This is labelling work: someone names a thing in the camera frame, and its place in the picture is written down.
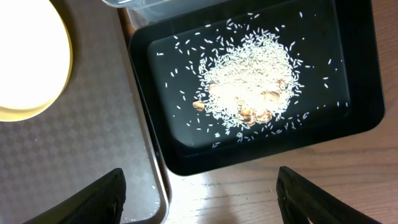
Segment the wooden table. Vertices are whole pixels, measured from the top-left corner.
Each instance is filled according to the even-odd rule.
[[[398,2],[373,0],[386,116],[372,131],[190,177],[170,173],[166,223],[282,223],[275,184],[288,166],[383,223],[398,223]],[[120,11],[126,37],[134,32]]]

